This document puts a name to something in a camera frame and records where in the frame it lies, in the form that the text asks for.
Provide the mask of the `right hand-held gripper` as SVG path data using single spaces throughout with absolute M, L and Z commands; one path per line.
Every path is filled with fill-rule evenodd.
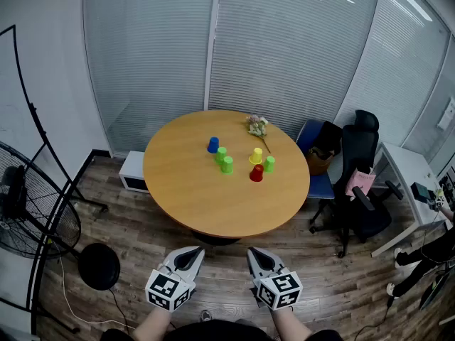
M 284 268 L 283 261 L 263 248 L 249 247 L 247 263 L 255 285 L 258 306 L 281 310 L 299 302 L 303 286 L 295 271 Z M 262 278 L 262 273 L 273 273 Z

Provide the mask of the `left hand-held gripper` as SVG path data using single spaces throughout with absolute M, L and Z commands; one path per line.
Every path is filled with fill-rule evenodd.
M 171 251 L 154 269 L 145 287 L 146 301 L 170 313 L 189 301 L 196 288 L 195 277 L 204 260 L 203 247 L 184 247 Z

